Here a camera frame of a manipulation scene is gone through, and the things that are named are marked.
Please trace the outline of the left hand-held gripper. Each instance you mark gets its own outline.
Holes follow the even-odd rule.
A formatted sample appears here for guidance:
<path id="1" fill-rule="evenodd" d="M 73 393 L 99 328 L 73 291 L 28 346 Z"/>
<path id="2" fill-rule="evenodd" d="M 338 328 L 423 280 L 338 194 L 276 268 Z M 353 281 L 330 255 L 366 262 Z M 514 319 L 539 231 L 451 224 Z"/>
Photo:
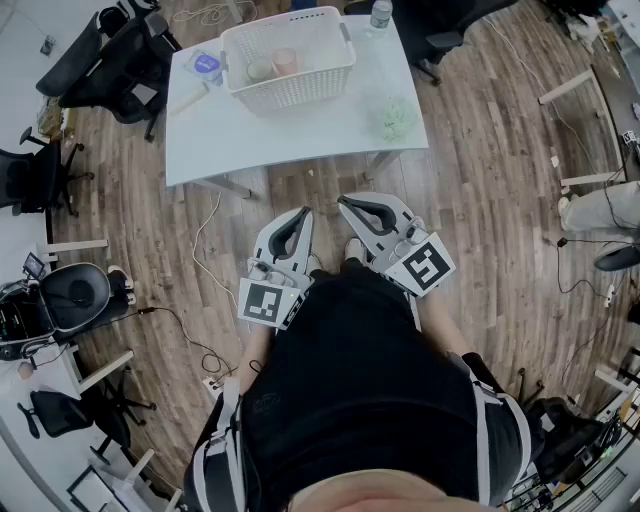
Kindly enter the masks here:
<path id="1" fill-rule="evenodd" d="M 259 232 L 248 276 L 240 280 L 240 319 L 282 331 L 291 326 L 314 283 L 307 273 L 313 227 L 311 209 L 302 206 Z"/>

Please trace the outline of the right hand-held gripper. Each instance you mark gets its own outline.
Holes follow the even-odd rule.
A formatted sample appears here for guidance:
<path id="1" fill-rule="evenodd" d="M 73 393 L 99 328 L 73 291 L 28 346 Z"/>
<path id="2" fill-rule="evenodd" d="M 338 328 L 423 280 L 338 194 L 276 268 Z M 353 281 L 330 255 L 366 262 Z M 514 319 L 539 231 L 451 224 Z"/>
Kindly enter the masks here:
<path id="1" fill-rule="evenodd" d="M 339 210 L 373 257 L 372 268 L 414 297 L 424 297 L 455 270 L 439 235 L 428 232 L 397 196 L 356 192 Z"/>

